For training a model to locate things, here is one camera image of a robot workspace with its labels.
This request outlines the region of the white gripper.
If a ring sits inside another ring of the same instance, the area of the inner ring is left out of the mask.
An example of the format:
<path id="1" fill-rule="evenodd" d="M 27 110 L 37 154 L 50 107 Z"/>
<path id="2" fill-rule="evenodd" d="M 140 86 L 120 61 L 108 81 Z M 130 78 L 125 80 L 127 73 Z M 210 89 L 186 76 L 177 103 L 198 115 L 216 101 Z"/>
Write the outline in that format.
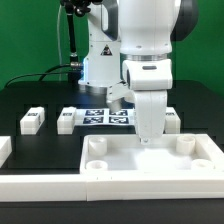
<path id="1" fill-rule="evenodd" d="M 107 89 L 112 112 L 122 109 L 121 99 L 134 104 L 135 132 L 143 144 L 160 138 L 165 129 L 167 91 L 172 88 L 171 60 L 130 61 L 122 64 L 123 80 Z"/>

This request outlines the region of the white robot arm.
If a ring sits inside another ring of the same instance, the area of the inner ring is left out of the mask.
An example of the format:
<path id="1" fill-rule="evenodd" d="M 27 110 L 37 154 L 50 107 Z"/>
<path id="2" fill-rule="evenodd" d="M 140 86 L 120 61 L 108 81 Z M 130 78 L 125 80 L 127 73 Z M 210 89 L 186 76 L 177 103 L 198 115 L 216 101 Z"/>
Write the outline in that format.
<path id="1" fill-rule="evenodd" d="M 88 16 L 89 50 L 84 90 L 106 93 L 111 111 L 134 104 L 135 132 L 144 143 L 165 131 L 167 91 L 172 88 L 169 54 L 198 20 L 197 0 L 82 0 Z"/>

